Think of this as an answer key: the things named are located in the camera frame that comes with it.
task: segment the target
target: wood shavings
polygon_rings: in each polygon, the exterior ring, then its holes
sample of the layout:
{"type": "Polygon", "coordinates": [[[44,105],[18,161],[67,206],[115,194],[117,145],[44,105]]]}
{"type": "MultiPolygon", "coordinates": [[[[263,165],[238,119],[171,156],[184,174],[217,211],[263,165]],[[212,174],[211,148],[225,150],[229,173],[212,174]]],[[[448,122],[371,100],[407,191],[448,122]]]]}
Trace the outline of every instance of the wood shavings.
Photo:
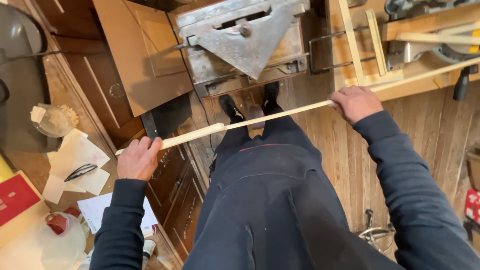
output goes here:
{"type": "Polygon", "coordinates": [[[62,109],[62,111],[64,111],[68,115],[68,117],[72,122],[72,126],[75,128],[78,125],[78,122],[80,121],[78,114],[72,108],[68,107],[65,104],[61,105],[60,109],[62,109]]]}

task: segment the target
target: person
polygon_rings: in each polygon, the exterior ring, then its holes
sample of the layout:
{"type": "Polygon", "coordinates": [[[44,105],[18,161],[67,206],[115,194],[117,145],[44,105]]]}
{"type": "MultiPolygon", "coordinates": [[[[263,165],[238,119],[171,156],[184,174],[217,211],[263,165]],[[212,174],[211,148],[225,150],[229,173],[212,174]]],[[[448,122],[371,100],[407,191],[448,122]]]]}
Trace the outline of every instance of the person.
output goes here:
{"type": "MultiPolygon", "coordinates": [[[[265,86],[265,115],[283,111],[278,92],[278,82],[265,86]]],[[[263,135],[253,139],[246,126],[226,132],[183,269],[478,269],[480,259],[427,163],[377,96],[352,86],[330,99],[377,163],[398,264],[350,232],[320,151],[284,116],[266,121],[263,135]]],[[[231,123],[245,120],[230,96],[219,101],[231,123]]],[[[90,269],[142,267],[142,202],[161,140],[149,143],[133,141],[119,157],[120,179],[90,269]]]]}

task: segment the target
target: plastic container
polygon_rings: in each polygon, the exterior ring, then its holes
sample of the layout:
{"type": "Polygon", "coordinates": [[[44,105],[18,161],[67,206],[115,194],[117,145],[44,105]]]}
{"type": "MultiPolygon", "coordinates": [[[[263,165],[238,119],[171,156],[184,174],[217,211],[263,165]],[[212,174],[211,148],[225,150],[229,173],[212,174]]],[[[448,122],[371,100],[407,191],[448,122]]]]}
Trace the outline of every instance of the plastic container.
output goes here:
{"type": "Polygon", "coordinates": [[[46,110],[39,122],[32,122],[38,131],[53,138],[64,137],[72,131],[72,121],[60,107],[42,103],[37,107],[46,110]]]}
{"type": "Polygon", "coordinates": [[[67,219],[65,231],[57,235],[46,224],[37,232],[43,247],[40,258],[45,270],[68,270],[85,250],[85,233],[79,220],[71,214],[56,212],[67,219]]]}

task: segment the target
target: left hand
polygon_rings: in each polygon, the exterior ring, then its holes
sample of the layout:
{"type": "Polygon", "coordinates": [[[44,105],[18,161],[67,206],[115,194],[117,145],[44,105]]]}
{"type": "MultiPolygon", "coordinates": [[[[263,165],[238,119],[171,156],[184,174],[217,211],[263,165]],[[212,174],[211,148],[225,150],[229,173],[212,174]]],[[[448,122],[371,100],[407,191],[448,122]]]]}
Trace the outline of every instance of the left hand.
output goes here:
{"type": "Polygon", "coordinates": [[[140,141],[133,140],[119,156],[117,164],[119,178],[150,180],[158,165],[156,155],[160,148],[162,148],[160,137],[155,138],[153,142],[147,136],[140,141]]]}

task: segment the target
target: bolt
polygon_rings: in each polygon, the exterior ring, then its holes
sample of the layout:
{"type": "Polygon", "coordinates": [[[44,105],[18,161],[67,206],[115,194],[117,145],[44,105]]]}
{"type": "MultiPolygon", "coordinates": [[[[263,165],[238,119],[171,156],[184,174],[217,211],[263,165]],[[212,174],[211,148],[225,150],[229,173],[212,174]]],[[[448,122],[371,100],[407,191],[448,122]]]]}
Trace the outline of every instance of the bolt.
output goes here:
{"type": "Polygon", "coordinates": [[[252,27],[250,25],[242,25],[240,27],[240,34],[244,37],[249,37],[252,34],[252,27]]]}

